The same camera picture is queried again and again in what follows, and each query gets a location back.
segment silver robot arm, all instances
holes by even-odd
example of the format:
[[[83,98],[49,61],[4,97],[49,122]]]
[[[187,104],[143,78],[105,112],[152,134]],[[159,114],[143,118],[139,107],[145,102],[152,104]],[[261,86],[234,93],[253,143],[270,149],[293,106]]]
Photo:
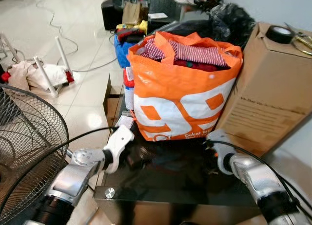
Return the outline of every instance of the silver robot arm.
[[[207,139],[230,143],[223,130],[211,132]],[[218,153],[220,171],[235,175],[246,185],[269,225],[311,224],[295,202],[290,200],[280,180],[267,165],[224,144],[214,143],[212,148]]]
[[[103,169],[109,174],[114,173],[119,166],[120,154],[133,139],[133,133],[121,125],[102,150],[75,151],[71,162],[48,188],[34,218],[24,225],[65,225],[85,192],[89,179]]]

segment scissors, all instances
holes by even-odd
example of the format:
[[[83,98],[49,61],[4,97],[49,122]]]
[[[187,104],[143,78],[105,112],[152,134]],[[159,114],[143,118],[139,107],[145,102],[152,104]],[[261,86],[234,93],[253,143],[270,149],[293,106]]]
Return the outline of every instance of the scissors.
[[[292,39],[292,45],[299,51],[312,56],[312,37],[303,34],[300,31],[297,31],[294,27],[292,27],[291,25],[285,23],[287,28],[291,31],[291,33],[294,35],[293,39]],[[306,51],[304,49],[302,49],[302,47],[299,47],[298,44],[296,42],[300,42],[303,45],[305,45],[306,47],[308,47],[309,49],[311,49],[311,51]]]

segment folded clothes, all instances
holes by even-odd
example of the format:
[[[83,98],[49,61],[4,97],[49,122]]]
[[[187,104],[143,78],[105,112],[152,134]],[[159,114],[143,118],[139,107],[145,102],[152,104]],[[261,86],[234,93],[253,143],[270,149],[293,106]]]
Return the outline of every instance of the folded clothes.
[[[216,47],[186,46],[173,40],[168,41],[175,52],[175,60],[192,61],[196,63],[205,63],[220,67],[227,67]],[[140,54],[153,60],[165,58],[164,53],[155,45],[155,39],[151,38],[144,46],[144,51]]]
[[[174,61],[174,65],[199,69],[205,72],[215,72],[218,70],[216,66],[211,65],[211,64],[196,63],[196,62],[190,62],[190,61],[185,61],[185,60],[176,60]]]

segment black plastic bag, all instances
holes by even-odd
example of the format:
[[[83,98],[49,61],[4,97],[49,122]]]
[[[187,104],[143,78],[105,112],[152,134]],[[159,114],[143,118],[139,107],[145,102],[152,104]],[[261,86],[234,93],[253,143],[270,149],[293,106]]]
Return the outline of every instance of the black plastic bag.
[[[255,20],[236,4],[220,4],[211,9],[209,20],[174,21],[154,31],[187,36],[197,32],[201,38],[212,38],[245,47],[255,26]]]

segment electric fan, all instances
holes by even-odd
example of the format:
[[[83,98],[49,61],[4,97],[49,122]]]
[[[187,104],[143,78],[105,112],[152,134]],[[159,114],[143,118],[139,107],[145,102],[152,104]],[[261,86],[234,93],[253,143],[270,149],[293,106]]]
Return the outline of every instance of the electric fan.
[[[0,224],[14,221],[46,191],[66,165],[68,145],[43,156],[67,141],[66,123],[53,106],[0,84]]]

